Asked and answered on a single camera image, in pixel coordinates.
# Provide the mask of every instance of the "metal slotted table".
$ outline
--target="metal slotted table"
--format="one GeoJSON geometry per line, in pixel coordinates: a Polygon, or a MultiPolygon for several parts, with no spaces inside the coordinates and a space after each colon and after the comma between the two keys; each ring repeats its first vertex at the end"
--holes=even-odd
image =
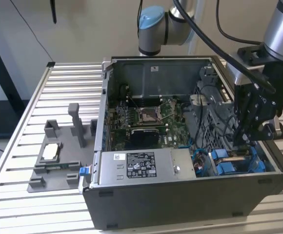
{"type": "MultiPolygon", "coordinates": [[[[77,189],[28,193],[46,120],[72,125],[67,109],[69,103],[77,102],[82,122],[89,124],[98,117],[101,84],[99,63],[56,63],[46,69],[0,159],[0,234],[283,233],[283,191],[266,197],[248,217],[105,232],[95,230],[77,189]]],[[[276,144],[283,152],[283,140],[276,144]]]]}

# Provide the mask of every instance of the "open computer chassis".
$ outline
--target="open computer chassis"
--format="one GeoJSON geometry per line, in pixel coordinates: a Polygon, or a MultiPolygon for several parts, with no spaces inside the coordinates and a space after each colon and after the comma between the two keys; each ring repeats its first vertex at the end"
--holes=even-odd
{"type": "Polygon", "coordinates": [[[217,57],[112,58],[91,174],[98,229],[248,215],[283,189],[273,141],[233,146],[234,82],[217,57]]]}

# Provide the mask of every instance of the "black stand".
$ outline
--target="black stand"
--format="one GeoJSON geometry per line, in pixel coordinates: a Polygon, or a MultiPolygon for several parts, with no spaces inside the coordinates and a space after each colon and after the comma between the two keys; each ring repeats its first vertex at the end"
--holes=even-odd
{"type": "Polygon", "coordinates": [[[1,57],[0,86],[8,99],[8,101],[0,101],[0,138],[10,138],[26,105],[21,100],[1,57]]]}

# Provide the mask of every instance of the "psu label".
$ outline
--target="psu label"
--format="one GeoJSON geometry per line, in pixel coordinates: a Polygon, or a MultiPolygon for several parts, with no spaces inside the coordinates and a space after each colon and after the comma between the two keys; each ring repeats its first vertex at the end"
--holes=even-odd
{"type": "Polygon", "coordinates": [[[157,177],[157,168],[154,152],[126,154],[128,178],[157,177]]]}

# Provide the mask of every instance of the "sticker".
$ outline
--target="sticker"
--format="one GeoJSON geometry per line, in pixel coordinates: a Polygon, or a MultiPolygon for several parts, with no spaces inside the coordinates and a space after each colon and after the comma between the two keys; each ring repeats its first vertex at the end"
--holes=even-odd
{"type": "Polygon", "coordinates": [[[114,154],[113,160],[125,160],[125,154],[114,154]]]}
{"type": "Polygon", "coordinates": [[[157,177],[154,152],[127,153],[126,163],[127,163],[127,177],[130,179],[157,177]]]}
{"type": "Polygon", "coordinates": [[[159,67],[158,66],[150,67],[150,71],[151,72],[157,72],[157,71],[159,71],[159,67]]]}

